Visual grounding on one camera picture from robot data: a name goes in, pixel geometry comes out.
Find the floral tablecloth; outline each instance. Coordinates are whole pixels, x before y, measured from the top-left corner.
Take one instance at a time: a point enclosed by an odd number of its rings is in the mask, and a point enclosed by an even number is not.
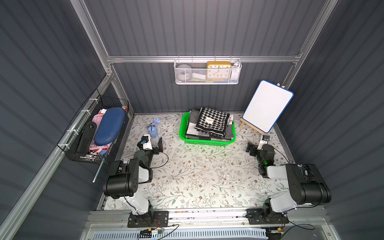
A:
[[[257,160],[245,149],[248,142],[257,144],[260,134],[248,126],[239,129],[241,116],[234,116],[236,141],[219,147],[182,141],[181,114],[136,115],[122,158],[130,159],[138,150],[136,144],[154,118],[161,120],[157,129],[163,138],[164,153],[169,156],[165,166],[153,169],[152,182],[140,184],[138,191],[155,209],[261,206],[266,198],[287,191],[286,180],[264,179],[258,174]],[[269,144],[285,154],[274,129],[270,135]],[[152,167],[166,160],[165,154],[154,155]],[[284,163],[285,158],[276,153],[275,164]],[[117,209],[128,207],[108,197],[104,210]]]

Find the black and white cloth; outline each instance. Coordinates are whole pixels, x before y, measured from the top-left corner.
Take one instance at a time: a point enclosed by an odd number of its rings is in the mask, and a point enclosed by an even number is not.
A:
[[[195,129],[212,136],[223,137],[227,130],[229,113],[201,108]]]

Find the clock face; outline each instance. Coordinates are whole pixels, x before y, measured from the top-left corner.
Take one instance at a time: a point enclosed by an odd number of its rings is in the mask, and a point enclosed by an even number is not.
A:
[[[230,65],[209,65],[208,68],[231,68]]]
[[[220,78],[220,79],[228,79],[231,74],[230,68],[208,68],[207,77],[209,78]]]

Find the whiteboard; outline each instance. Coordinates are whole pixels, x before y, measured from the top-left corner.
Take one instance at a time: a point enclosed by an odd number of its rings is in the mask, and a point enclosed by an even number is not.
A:
[[[243,119],[263,132],[269,132],[292,98],[292,91],[261,80]]]

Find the gray towel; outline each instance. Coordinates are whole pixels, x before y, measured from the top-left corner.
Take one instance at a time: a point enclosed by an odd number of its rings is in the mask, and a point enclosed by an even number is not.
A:
[[[200,111],[192,109],[189,113],[189,122],[197,124],[199,114],[200,114]]]
[[[210,137],[216,138],[216,139],[229,139],[231,140],[233,136],[233,130],[232,130],[232,124],[228,124],[227,129],[225,130],[225,135],[223,137],[217,137],[210,135]]]
[[[199,140],[211,140],[211,141],[220,141],[220,142],[229,142],[232,139],[219,139],[219,138],[213,138],[213,137],[198,137],[194,135],[185,135],[185,138],[187,139],[199,139]]]

